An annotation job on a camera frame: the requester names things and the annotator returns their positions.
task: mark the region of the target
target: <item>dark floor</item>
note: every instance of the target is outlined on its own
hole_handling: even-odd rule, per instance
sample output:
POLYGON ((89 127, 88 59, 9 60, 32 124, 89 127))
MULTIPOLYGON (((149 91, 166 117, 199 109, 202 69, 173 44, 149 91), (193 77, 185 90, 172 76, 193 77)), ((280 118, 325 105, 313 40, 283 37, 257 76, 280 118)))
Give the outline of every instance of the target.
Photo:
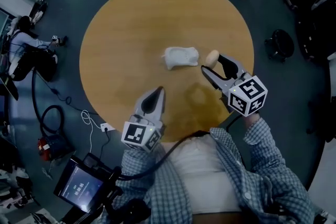
MULTIPOLYGON (((85 31, 99 8, 108 0, 48 0, 49 7, 36 26, 41 39, 49 40, 52 35, 68 35, 67 48, 58 48, 59 70, 51 85, 64 97, 70 95, 73 105, 92 110, 81 85, 79 75, 79 52, 85 31)), ((261 115, 272 129, 274 139, 280 148, 287 165, 306 184, 316 163, 318 151, 323 144, 315 135, 307 135, 309 124, 307 102, 325 88, 322 68, 306 62, 297 47, 294 15, 282 0, 230 0, 244 17, 252 35, 255 51, 254 72, 268 88, 268 98, 261 115), (287 31, 296 44, 294 55, 285 64, 268 59, 264 40, 275 29, 287 31)), ((17 84, 19 101, 11 102, 11 119, 15 125, 17 146, 25 167, 34 184, 36 199, 56 219, 61 218, 70 208, 61 199, 53 195, 58 177, 66 160, 51 170, 54 180, 43 175, 41 168, 48 168, 48 163, 40 160, 37 154, 37 139, 41 136, 39 124, 33 110, 31 98, 31 74, 17 84)), ((40 113, 52 104, 61 104, 66 117, 65 133, 76 147, 76 155, 83 158, 89 151, 89 134, 91 127, 85 125, 80 112, 61 103, 46 85, 37 78, 37 103, 40 113)), ((97 123, 102 119, 92 116, 97 123)), ((57 113, 48 115, 49 125, 58 124, 57 113)), ((238 121, 231 128, 242 156, 248 163, 248 150, 241 142, 244 130, 238 121)), ((99 154, 100 146, 106 141, 105 135, 94 129, 93 153, 99 154)), ((120 135, 112 134, 109 150, 105 150, 103 161, 113 167, 120 164, 124 146, 120 135)))

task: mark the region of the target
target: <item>desk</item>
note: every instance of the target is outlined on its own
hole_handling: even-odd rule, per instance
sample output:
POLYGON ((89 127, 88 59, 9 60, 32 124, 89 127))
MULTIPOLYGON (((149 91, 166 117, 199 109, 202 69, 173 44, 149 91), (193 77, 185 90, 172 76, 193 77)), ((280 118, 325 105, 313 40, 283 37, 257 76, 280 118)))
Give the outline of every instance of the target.
MULTIPOLYGON (((166 91, 163 141, 209 130, 229 113, 200 66, 168 71, 167 47, 195 47, 199 65, 216 49, 253 72, 248 27, 228 0, 109 0, 92 19, 82 42, 80 77, 99 115, 122 131, 146 91, 166 91)), ((218 64, 215 71, 223 74, 218 64)))

